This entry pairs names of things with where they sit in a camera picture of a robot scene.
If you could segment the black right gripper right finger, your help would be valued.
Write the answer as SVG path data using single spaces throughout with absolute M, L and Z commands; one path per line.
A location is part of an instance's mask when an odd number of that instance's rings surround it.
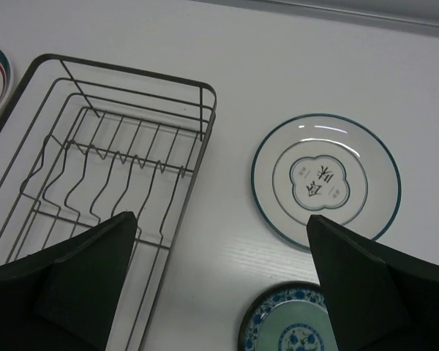
M 340 350 L 439 350 L 439 265 L 321 215 L 307 236 Z

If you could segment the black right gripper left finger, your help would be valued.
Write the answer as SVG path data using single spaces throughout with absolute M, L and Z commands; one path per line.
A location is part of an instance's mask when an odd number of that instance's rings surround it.
M 121 212 L 0 265 L 0 350 L 105 350 L 136 230 Z

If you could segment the blue floral green plate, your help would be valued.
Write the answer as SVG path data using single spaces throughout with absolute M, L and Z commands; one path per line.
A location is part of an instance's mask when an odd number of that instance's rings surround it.
M 261 293 L 241 321 L 238 350 L 337 350 L 319 285 L 283 282 Z

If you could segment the white plate teal rim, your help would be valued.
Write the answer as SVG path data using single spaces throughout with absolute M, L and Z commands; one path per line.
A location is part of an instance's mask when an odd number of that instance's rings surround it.
M 393 224 L 402 199 L 399 168 L 385 143 L 364 125 L 328 113 L 273 128 L 252 158 L 250 183 L 266 224 L 305 251 L 312 215 L 375 241 Z

